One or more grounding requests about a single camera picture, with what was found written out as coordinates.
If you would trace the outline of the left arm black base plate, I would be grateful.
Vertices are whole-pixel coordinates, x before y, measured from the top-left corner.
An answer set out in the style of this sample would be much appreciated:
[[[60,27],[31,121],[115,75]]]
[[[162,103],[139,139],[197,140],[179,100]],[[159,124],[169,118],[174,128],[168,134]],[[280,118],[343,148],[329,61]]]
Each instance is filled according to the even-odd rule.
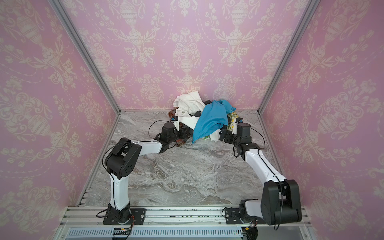
[[[146,217],[146,209],[133,208],[129,210],[117,211],[108,209],[104,217],[104,225],[143,225]]]

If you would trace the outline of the red plaid cloth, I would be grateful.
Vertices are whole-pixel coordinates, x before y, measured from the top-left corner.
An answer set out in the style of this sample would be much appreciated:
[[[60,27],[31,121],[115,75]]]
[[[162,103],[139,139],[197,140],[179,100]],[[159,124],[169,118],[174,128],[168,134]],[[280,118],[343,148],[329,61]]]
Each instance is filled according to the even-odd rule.
[[[179,128],[181,128],[182,126],[187,126],[183,123],[181,123],[179,121],[179,117],[176,116],[176,110],[177,109],[173,109],[171,111],[169,111],[168,115],[169,115],[169,118],[170,118],[170,121],[174,124],[176,130],[178,131]],[[176,141],[176,147],[181,147],[183,146],[187,141]]]

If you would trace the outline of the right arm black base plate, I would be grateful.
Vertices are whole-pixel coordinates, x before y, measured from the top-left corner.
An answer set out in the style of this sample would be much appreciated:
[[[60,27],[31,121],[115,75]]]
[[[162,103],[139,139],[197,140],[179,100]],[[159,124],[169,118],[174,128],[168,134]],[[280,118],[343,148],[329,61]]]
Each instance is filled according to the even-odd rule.
[[[225,207],[221,212],[222,216],[226,219],[227,225],[258,225],[265,224],[266,222],[257,216],[249,216],[244,209]]]

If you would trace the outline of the teal blue cloth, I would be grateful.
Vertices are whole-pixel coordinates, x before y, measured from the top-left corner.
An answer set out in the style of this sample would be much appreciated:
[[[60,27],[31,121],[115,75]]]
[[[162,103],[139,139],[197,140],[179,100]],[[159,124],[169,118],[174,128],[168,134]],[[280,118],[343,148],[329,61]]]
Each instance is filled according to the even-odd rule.
[[[228,114],[236,110],[227,100],[206,105],[193,131],[193,143],[228,124]]]

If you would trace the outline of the corner aluminium post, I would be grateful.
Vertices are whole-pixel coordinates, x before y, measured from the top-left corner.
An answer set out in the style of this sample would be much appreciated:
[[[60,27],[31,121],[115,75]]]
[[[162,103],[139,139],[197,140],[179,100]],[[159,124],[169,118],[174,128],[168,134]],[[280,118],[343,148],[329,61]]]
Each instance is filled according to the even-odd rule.
[[[297,46],[298,46],[298,44],[299,44],[299,42],[300,42],[300,40],[304,34],[306,28],[308,27],[308,24],[310,23],[310,21],[311,21],[311,19],[312,19],[312,17],[313,17],[313,15],[314,15],[320,2],[321,2],[320,0],[308,1],[308,4],[304,10],[304,14],[300,18],[300,21],[298,22],[298,25],[297,25],[296,29],[294,30],[292,38],[291,38],[291,40],[287,46],[287,49],[285,50],[285,52],[283,54],[283,57],[282,57],[279,65],[278,65],[278,68],[277,68],[275,74],[273,75],[272,81],[271,81],[269,87],[267,88],[265,96],[261,102],[259,109],[258,109],[259,115],[262,115],[263,112],[266,110],[268,102],[271,99],[272,94],[278,85],[278,82],[279,82],[281,76],[283,75],[287,65],[289,64],[293,54],[295,53],[295,50],[296,50],[296,48],[297,48]]]
[[[58,19],[60,20],[63,27],[65,28],[66,32],[68,33],[70,39],[72,40],[74,46],[76,47],[79,54],[81,55],[83,61],[87,65],[92,76],[95,78],[96,82],[98,83],[99,87],[101,88],[103,94],[105,95],[108,102],[110,103],[110,105],[114,109],[115,113],[117,115],[120,115],[122,112],[121,108],[119,107],[117,101],[113,97],[113,94],[110,91],[105,80],[103,79],[101,72],[99,71],[99,69],[96,66],[96,62],[92,59],[90,52],[88,51],[85,43],[83,42],[83,40],[80,36],[80,33],[76,29],[74,23],[70,19],[70,16],[66,12],[64,5],[61,3],[61,1],[57,1],[57,0],[48,0],[48,2],[51,5],[51,7],[53,8]]]

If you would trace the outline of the left corner aluminium post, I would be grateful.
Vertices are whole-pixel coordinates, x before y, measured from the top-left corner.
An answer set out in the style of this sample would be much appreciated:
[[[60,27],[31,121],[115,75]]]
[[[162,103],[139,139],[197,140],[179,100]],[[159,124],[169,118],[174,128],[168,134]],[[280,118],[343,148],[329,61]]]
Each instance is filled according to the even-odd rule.
[[[53,8],[58,19],[60,20],[63,27],[65,28],[66,32],[68,33],[70,39],[72,40],[74,46],[76,47],[79,54],[81,55],[83,61],[87,65],[92,76],[95,78],[96,82],[98,83],[99,87],[101,88],[103,94],[105,95],[108,102],[110,103],[110,105],[114,109],[115,113],[117,115],[120,115],[122,112],[121,108],[119,107],[117,101],[113,97],[113,94],[110,91],[105,80],[103,79],[101,72],[99,71],[99,69],[96,66],[96,62],[92,59],[90,52],[88,51],[85,43],[83,42],[83,40],[80,36],[80,33],[76,29],[74,23],[70,19],[70,16],[66,12],[64,5],[61,3],[61,1],[57,1],[57,0],[48,0],[48,2],[51,5],[51,7]]]

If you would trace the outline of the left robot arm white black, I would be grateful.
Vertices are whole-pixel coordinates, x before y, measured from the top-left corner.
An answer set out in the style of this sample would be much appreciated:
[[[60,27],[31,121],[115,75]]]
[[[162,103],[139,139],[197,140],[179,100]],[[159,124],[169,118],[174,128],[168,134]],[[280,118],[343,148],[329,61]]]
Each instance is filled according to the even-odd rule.
[[[145,209],[131,210],[129,198],[129,175],[134,171],[139,157],[149,154],[161,154],[176,146],[176,143],[187,140],[193,130],[187,126],[176,127],[173,122],[165,121],[162,131],[148,141],[132,141],[121,138],[113,146],[103,167],[111,180],[111,200],[103,216],[104,225],[142,225]]]

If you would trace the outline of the right corner aluminium post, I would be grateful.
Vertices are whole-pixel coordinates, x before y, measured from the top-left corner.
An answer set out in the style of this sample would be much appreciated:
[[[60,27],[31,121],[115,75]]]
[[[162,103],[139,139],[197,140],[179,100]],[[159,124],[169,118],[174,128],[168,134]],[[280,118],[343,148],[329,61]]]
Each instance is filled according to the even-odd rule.
[[[296,29],[294,30],[292,38],[291,38],[291,40],[287,46],[287,49],[285,50],[285,52],[283,54],[283,57],[282,57],[279,65],[278,65],[278,68],[277,68],[275,74],[273,75],[272,81],[271,81],[269,87],[267,88],[265,96],[261,102],[259,109],[258,109],[259,115],[262,115],[263,112],[266,110],[268,102],[271,99],[272,94],[278,85],[278,82],[279,82],[281,76],[283,75],[287,65],[289,64],[293,54],[295,53],[295,50],[296,50],[296,48],[297,48],[297,46],[298,46],[298,44],[299,44],[299,42],[300,42],[300,40],[304,34],[306,28],[308,27],[308,24],[310,23],[310,21],[311,21],[311,19],[312,19],[312,17],[313,17],[313,15],[314,15],[320,2],[321,2],[320,0],[308,1],[308,4],[304,10],[304,14],[300,18],[300,21],[298,22],[298,25],[297,25]]]

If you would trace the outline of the white cloth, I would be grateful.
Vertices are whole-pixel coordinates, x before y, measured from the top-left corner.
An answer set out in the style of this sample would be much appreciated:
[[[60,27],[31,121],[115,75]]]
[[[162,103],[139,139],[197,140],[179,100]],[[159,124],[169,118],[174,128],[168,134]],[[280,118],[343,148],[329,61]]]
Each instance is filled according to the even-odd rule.
[[[203,112],[205,108],[199,93],[191,92],[189,94],[178,96],[174,101],[174,107],[177,108],[176,116],[179,117],[179,121],[194,131],[199,118],[194,117],[193,115],[197,111]]]

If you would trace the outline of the yellow lemon print cloth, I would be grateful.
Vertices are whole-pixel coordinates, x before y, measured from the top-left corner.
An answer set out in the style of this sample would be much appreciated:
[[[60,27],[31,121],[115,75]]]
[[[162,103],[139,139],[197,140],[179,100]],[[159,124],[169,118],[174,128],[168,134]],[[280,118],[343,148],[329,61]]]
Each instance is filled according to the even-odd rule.
[[[239,115],[236,114],[235,112],[233,112],[233,113],[227,114],[227,117],[228,117],[228,125],[227,126],[223,126],[223,129],[216,130],[215,132],[213,132],[209,136],[203,137],[203,140],[211,140],[211,141],[217,142],[220,140],[220,135],[221,135],[221,132],[223,130],[227,130],[228,132],[230,132],[230,134],[236,135],[237,134],[237,123],[238,123],[237,119],[239,118]]]

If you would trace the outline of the aluminium front rail frame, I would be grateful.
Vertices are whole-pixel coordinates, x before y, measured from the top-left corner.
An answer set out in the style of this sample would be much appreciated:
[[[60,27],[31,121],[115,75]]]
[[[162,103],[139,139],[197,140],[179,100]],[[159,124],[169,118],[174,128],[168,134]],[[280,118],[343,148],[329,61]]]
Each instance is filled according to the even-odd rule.
[[[146,209],[143,225],[104,225],[102,207],[69,207],[55,240],[111,240],[114,228],[131,228],[127,240],[315,240],[305,211],[299,223],[227,225],[225,206],[137,207]]]

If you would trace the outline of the dark grey denim cloth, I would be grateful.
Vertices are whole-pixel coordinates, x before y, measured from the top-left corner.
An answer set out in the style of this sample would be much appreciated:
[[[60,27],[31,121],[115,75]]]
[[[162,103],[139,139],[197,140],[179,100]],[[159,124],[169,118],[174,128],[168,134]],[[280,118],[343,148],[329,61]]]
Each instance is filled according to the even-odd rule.
[[[204,102],[204,105],[206,106],[206,105],[209,105],[211,103],[212,103],[211,100],[207,100]],[[202,114],[202,111],[197,111],[197,112],[195,112],[195,114],[193,116],[199,118],[201,116],[201,114]]]

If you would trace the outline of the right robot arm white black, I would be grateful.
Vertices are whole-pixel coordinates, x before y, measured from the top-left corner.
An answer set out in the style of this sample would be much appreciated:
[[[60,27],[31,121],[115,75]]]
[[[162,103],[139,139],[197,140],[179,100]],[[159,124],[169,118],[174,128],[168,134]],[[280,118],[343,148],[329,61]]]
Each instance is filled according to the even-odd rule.
[[[238,123],[228,130],[220,129],[220,141],[232,144],[234,157],[241,157],[256,173],[263,184],[260,200],[242,200],[239,204],[239,218],[244,223],[261,219],[277,230],[282,224],[302,221],[300,188],[295,180],[289,180],[268,161],[262,148],[252,142],[250,124]]]

